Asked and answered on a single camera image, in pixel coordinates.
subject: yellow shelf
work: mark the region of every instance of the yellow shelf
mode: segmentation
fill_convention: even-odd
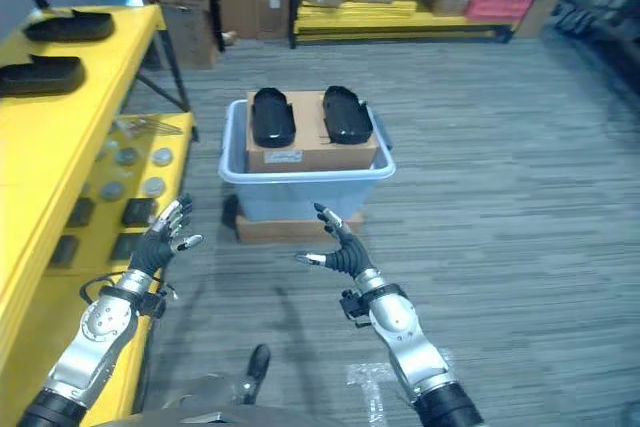
[[[313,29],[363,29],[363,28],[405,28],[405,27],[468,27],[474,25],[510,25],[512,21],[478,22],[467,19],[463,15],[439,16],[429,11],[414,12],[409,16],[381,16],[376,12],[367,13],[335,13],[318,15],[308,12],[309,7],[298,9],[295,23],[296,33]]]
[[[0,371],[113,116],[163,26],[155,5],[79,9],[110,12],[115,33],[99,42],[35,43],[16,31],[0,44],[2,64],[73,55],[86,71],[71,94],[0,100]]]
[[[298,42],[318,42],[331,40],[371,40],[371,39],[426,39],[426,38],[491,38],[495,36],[492,30],[476,32],[449,30],[449,31],[415,31],[415,30],[381,30],[381,31],[311,31],[297,36]]]
[[[79,240],[73,263],[69,267],[49,267],[39,282],[29,305],[8,361],[0,375],[0,412],[2,425],[15,425],[25,405],[46,379],[48,371],[77,332],[80,315],[86,304],[78,296],[78,288],[87,280],[109,271],[126,269],[127,262],[110,262],[109,256],[121,232],[143,232],[143,228],[123,228],[122,212],[131,197],[145,197],[142,183],[149,177],[165,180],[167,189],[158,197],[159,209],[166,207],[177,195],[187,158],[193,116],[190,113],[152,116],[162,122],[180,127],[182,135],[145,135],[130,140],[116,130],[104,142],[106,155],[92,163],[87,178],[89,190],[83,196],[95,202],[90,224],[67,228],[64,234]],[[139,159],[131,167],[115,163],[114,156],[123,147],[134,147]],[[148,160],[149,154],[161,147],[169,147],[174,155],[171,164],[158,167]],[[125,196],[116,202],[100,197],[102,186],[119,180],[126,187]],[[95,298],[99,286],[95,286]],[[95,425],[130,414],[135,398],[140,366],[144,353],[150,319],[140,319],[133,340],[125,347],[113,377],[98,402],[87,413],[83,425]]]

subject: bin handle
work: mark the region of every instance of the bin handle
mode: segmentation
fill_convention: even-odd
[[[371,109],[371,116],[373,117],[373,121],[376,123],[376,127],[378,128],[378,132],[380,133],[380,138],[384,141],[389,151],[393,150],[393,141],[389,136],[389,131],[387,130],[387,126],[384,123],[384,120],[380,115]]]

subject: pink box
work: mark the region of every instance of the pink box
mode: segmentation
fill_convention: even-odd
[[[466,17],[471,20],[520,20],[533,0],[471,0]]]

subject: black object on floor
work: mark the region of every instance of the black object on floor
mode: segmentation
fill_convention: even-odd
[[[255,388],[250,394],[244,397],[244,404],[253,405],[260,392],[262,382],[267,376],[269,370],[269,361],[271,360],[271,351],[266,344],[258,345],[251,354],[249,365],[247,365],[247,376],[255,381]]]
[[[293,109],[282,92],[273,87],[260,89],[251,109],[251,130],[256,144],[274,149],[293,142],[296,136]]]
[[[76,205],[73,206],[69,220],[67,220],[67,227],[85,227],[89,225],[95,206],[95,202],[89,197],[80,197],[76,200]]]
[[[153,199],[129,199],[122,214],[122,224],[127,227],[147,227],[156,206]]]
[[[120,234],[111,251],[110,260],[129,260],[143,234]]]
[[[68,94],[84,82],[84,66],[78,57],[32,55],[31,64],[0,67],[0,95]]]
[[[54,17],[23,30],[30,40],[42,42],[96,41],[109,37],[115,31],[113,17],[103,12],[78,12],[71,17]]]
[[[63,235],[60,237],[56,250],[53,251],[51,256],[52,267],[68,267],[73,260],[73,256],[78,249],[80,241],[73,235]]]
[[[346,87],[332,85],[324,93],[324,123],[336,144],[362,144],[369,140],[373,124],[366,104]]]

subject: cable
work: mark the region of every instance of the cable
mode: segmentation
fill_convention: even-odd
[[[126,272],[125,270],[120,270],[120,271],[117,271],[117,272],[110,272],[108,274],[99,275],[97,277],[94,277],[91,280],[88,280],[87,282],[82,284],[80,286],[80,289],[78,290],[78,294],[80,295],[80,298],[82,300],[84,300],[89,305],[93,304],[94,300],[87,293],[87,288],[90,285],[95,284],[96,282],[109,282],[112,287],[115,287],[116,284],[115,284],[115,282],[113,280],[111,280],[111,277],[114,277],[116,275],[122,275],[125,272]],[[171,292],[173,294],[173,297],[175,299],[178,298],[178,295],[176,293],[176,289],[169,282],[165,282],[163,279],[161,279],[159,277],[155,277],[153,275],[151,276],[151,278],[160,284],[160,288],[163,288],[163,287],[168,288],[169,290],[171,290]]]

